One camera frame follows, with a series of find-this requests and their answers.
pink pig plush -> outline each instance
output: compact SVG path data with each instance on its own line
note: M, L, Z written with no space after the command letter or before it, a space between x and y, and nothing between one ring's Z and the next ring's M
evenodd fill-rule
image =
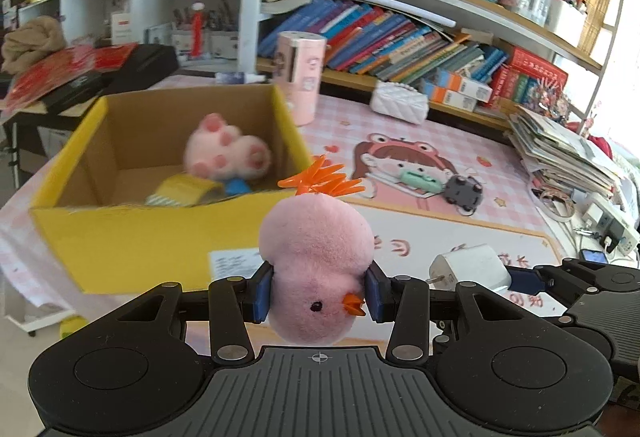
M334 175L341 165L321 168L323 161L278 183L298 195L278 202L260 227L260 255L273 266L269 323L296 345L335 343L365 315L374 236L364 217L336 198L364 188Z
M238 127L227 125L219 114L204 117L184 151L187 173L216 181L259 179L270 164L271 152L263 140L243 136Z

white handbag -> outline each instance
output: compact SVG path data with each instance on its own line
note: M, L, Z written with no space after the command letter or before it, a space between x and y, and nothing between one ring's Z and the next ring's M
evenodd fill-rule
M427 118L429 98L409 85L378 81L369 106L379 114L420 125Z

pink cylinder container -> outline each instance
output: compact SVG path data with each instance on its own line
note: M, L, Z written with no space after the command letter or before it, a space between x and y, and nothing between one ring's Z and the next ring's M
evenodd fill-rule
M326 38L309 32L278 35L273 81L284 93L297 127L316 117Z

orange beak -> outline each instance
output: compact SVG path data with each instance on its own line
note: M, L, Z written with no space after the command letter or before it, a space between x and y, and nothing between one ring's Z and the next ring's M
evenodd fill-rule
M364 300L352 292L348 292L342 299L344 310L352 316L366 316L366 313L361 309Z

yellow cardboard box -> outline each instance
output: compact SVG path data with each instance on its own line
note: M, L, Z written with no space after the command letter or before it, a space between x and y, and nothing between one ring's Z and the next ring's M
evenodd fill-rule
M252 183L254 193L216 204L145 206L165 178L181 172L187 139L210 112L269 144L268 175ZM98 100L70 138L31 215L86 293L141 293L165 281L206 289L209 252L256 247L262 218L292 194L277 181L310 163L274 86L115 94Z

